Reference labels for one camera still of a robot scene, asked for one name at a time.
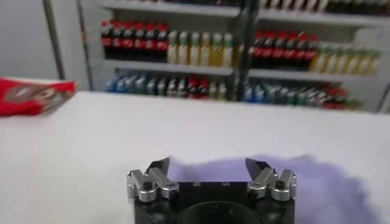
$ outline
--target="red package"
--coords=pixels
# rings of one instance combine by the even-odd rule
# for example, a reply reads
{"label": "red package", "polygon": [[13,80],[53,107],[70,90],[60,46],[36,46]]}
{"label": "red package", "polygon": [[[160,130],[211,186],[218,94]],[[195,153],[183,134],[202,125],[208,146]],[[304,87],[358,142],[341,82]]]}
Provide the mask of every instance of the red package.
{"label": "red package", "polygon": [[0,77],[0,116],[37,115],[72,97],[75,82],[40,84]]}

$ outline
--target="white tabletop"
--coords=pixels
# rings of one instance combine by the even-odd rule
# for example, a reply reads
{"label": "white tabletop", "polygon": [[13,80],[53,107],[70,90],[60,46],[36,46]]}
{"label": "white tabletop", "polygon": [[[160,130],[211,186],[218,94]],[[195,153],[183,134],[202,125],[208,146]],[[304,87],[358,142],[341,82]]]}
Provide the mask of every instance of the white tabletop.
{"label": "white tabletop", "polygon": [[360,177],[390,223],[390,117],[78,93],[47,117],[0,119],[0,223],[126,223],[126,175],[153,159],[312,154]]}

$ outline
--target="white shelving unit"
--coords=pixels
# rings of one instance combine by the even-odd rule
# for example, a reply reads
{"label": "white shelving unit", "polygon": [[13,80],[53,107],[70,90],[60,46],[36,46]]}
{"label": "white shelving unit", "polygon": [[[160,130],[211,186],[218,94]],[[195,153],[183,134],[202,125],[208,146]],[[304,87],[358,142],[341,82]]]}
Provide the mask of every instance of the white shelving unit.
{"label": "white shelving unit", "polygon": [[104,60],[104,66],[108,68],[127,68],[134,70],[148,70],[161,72],[176,72],[189,74],[207,74],[216,76],[228,76],[233,73],[233,68],[202,67],[193,65],[173,65],[167,63],[154,63],[144,61],[119,61]]}
{"label": "white shelving unit", "polygon": [[103,0],[101,6],[106,9],[123,9],[142,12],[182,13],[234,18],[239,15],[239,7],[176,4],[170,2],[116,1]]}

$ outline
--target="shelf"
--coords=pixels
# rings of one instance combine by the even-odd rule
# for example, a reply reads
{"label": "shelf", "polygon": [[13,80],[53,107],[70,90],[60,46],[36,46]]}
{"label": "shelf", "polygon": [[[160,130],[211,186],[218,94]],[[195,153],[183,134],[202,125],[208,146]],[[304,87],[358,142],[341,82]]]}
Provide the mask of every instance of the shelf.
{"label": "shelf", "polygon": [[233,74],[233,68],[203,67],[193,65],[173,65],[144,61],[104,60],[104,66],[111,68],[127,68],[134,70],[149,70],[161,72],[179,72],[191,74],[228,76]]}
{"label": "shelf", "polygon": [[260,10],[257,20],[290,21],[342,26],[377,27],[389,26],[390,18],[385,16],[345,15],[330,13],[310,13],[284,10]]}
{"label": "shelf", "polygon": [[325,81],[325,82],[345,82],[371,79],[372,76],[362,75],[340,75],[340,74],[321,74],[305,71],[283,71],[283,70],[266,70],[251,69],[248,77],[268,78],[268,79],[290,79],[303,81]]}
{"label": "shelf", "polygon": [[170,2],[141,2],[141,1],[115,1],[102,0],[101,6],[106,9],[126,9],[145,12],[184,13],[192,15],[209,15],[219,17],[236,17],[239,7],[192,5]]}

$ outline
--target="bottle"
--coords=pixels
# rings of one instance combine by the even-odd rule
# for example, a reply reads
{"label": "bottle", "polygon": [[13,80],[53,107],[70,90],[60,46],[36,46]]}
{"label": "bottle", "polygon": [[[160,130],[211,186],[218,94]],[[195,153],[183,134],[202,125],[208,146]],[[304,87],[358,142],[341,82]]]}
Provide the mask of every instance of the bottle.
{"label": "bottle", "polygon": [[193,32],[191,36],[190,65],[199,65],[199,42],[199,33]]}
{"label": "bottle", "polygon": [[287,34],[285,32],[280,32],[277,35],[275,48],[272,51],[272,67],[274,69],[279,69],[283,65],[283,54],[285,53],[286,42]]}
{"label": "bottle", "polygon": [[306,70],[305,67],[305,54],[308,47],[307,35],[301,34],[298,38],[295,54],[292,55],[292,62],[295,69]]}
{"label": "bottle", "polygon": [[156,58],[156,31],[157,25],[150,23],[146,26],[144,56],[147,61],[157,61]]}
{"label": "bottle", "polygon": [[188,33],[186,31],[182,32],[179,35],[179,48],[178,53],[178,63],[181,65],[188,64]]}
{"label": "bottle", "polygon": [[122,59],[122,28],[121,23],[117,20],[112,21],[113,30],[112,30],[112,46],[113,46],[113,58]]}
{"label": "bottle", "polygon": [[304,3],[305,3],[305,0],[295,0],[294,1],[294,10],[301,11],[303,9]]}
{"label": "bottle", "polygon": [[328,63],[327,67],[325,69],[325,73],[334,74],[337,71],[337,66],[339,62],[339,50],[340,46],[337,44],[334,44],[330,47],[330,50],[328,51]]}
{"label": "bottle", "polygon": [[318,37],[312,36],[309,39],[307,50],[305,56],[303,57],[303,70],[308,71],[310,69],[310,64],[317,55],[318,50]]}
{"label": "bottle", "polygon": [[135,81],[135,92],[137,94],[145,94],[146,93],[145,81],[146,81],[146,77],[144,75]]}
{"label": "bottle", "polygon": [[202,79],[199,83],[198,87],[198,92],[199,92],[199,98],[200,99],[208,99],[208,80],[207,79]]}
{"label": "bottle", "polygon": [[380,58],[379,51],[375,51],[375,50],[371,51],[369,56],[369,63],[367,69],[364,72],[365,74],[372,75],[376,73],[379,64],[379,58]]}
{"label": "bottle", "polygon": [[157,95],[158,96],[165,96],[165,87],[166,87],[166,80],[164,78],[160,79],[157,85]]}
{"label": "bottle", "polygon": [[134,55],[137,60],[144,60],[145,56],[145,30],[143,23],[135,26]]}
{"label": "bottle", "polygon": [[224,82],[221,82],[218,86],[218,100],[219,101],[226,100],[226,87]]}
{"label": "bottle", "polygon": [[224,56],[222,59],[222,66],[225,68],[232,67],[233,61],[233,36],[229,33],[224,37]]}
{"label": "bottle", "polygon": [[215,100],[217,97],[217,86],[215,84],[215,82],[211,82],[210,83],[210,89],[209,89],[209,92],[208,92],[208,98],[210,100]]}
{"label": "bottle", "polygon": [[354,47],[350,51],[349,59],[348,59],[347,64],[346,64],[344,74],[352,75],[353,72],[356,70],[356,68],[358,66],[359,58],[360,58],[360,55],[358,52],[359,52],[359,49],[357,49],[356,47]]}
{"label": "bottle", "polygon": [[168,50],[168,25],[162,24],[158,28],[157,43],[156,43],[156,58],[158,62],[166,62]]}
{"label": "bottle", "polygon": [[267,32],[266,40],[264,42],[264,49],[261,51],[261,64],[264,68],[273,68],[272,64],[272,50],[274,48],[275,32]]}
{"label": "bottle", "polygon": [[123,39],[122,39],[122,48],[124,51],[123,59],[125,60],[132,60],[133,58],[134,36],[135,36],[135,31],[132,28],[132,23],[126,22],[124,24]]}
{"label": "bottle", "polygon": [[313,12],[316,10],[317,0],[307,0],[306,11]]}
{"label": "bottle", "polygon": [[335,73],[336,74],[344,74],[346,69],[346,64],[349,60],[349,45],[344,45],[339,47],[338,49],[338,62],[336,64]]}
{"label": "bottle", "polygon": [[319,0],[319,4],[317,7],[318,12],[324,12],[328,7],[329,0]]}
{"label": "bottle", "polygon": [[157,83],[157,79],[156,78],[152,78],[152,79],[149,80],[149,82],[146,85],[146,94],[147,95],[150,95],[150,96],[155,96],[156,95],[156,92],[155,92],[156,83]]}
{"label": "bottle", "polygon": [[251,50],[252,53],[252,68],[262,68],[261,55],[264,49],[264,42],[266,40],[266,32],[259,31],[255,35],[255,43]]}
{"label": "bottle", "polygon": [[177,96],[178,97],[186,97],[186,91],[185,91],[185,79],[181,79],[179,84],[177,85]]}
{"label": "bottle", "polygon": [[202,34],[202,45],[200,46],[200,65],[209,66],[210,64],[210,34]]}
{"label": "bottle", "polygon": [[188,98],[198,98],[198,83],[196,79],[188,79]]}
{"label": "bottle", "polygon": [[168,63],[176,64],[177,63],[177,32],[171,31],[168,35]]}
{"label": "bottle", "polygon": [[101,38],[105,57],[107,59],[112,58],[111,28],[107,21],[102,22]]}
{"label": "bottle", "polygon": [[293,8],[293,0],[282,0],[282,9],[289,10]]}
{"label": "bottle", "polygon": [[171,79],[171,81],[169,81],[169,84],[168,84],[168,89],[166,91],[166,95],[169,96],[169,97],[176,97],[176,80],[175,79]]}
{"label": "bottle", "polygon": [[286,41],[285,51],[283,53],[283,67],[292,68],[294,66],[293,56],[296,54],[298,34],[290,33],[288,34],[288,39]]}
{"label": "bottle", "polygon": [[213,35],[213,47],[211,48],[210,65],[220,67],[222,65],[223,57],[222,48],[222,35],[220,33],[214,33]]}

